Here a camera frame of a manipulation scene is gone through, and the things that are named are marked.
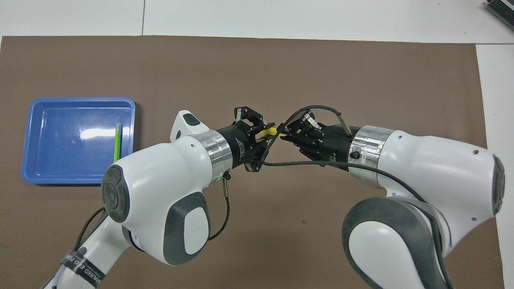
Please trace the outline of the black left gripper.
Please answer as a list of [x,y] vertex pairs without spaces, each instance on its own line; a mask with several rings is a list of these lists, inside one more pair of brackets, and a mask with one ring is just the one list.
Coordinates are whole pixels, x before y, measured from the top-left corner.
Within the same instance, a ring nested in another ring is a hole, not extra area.
[[262,158],[265,150],[275,136],[250,139],[248,135],[257,135],[274,127],[275,123],[267,122],[260,113],[248,106],[235,108],[234,116],[235,122],[232,125],[217,129],[229,145],[233,157],[231,168],[245,163],[246,172],[259,172],[264,163]]

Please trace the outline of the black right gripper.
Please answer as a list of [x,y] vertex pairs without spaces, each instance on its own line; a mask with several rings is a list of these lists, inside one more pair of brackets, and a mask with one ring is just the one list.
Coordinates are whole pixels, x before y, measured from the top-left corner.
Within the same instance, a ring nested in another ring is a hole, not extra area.
[[350,145],[360,127],[349,126],[347,136],[340,123],[326,126],[315,120],[313,113],[294,113],[279,125],[278,136],[293,143],[299,152],[312,161],[347,162]]

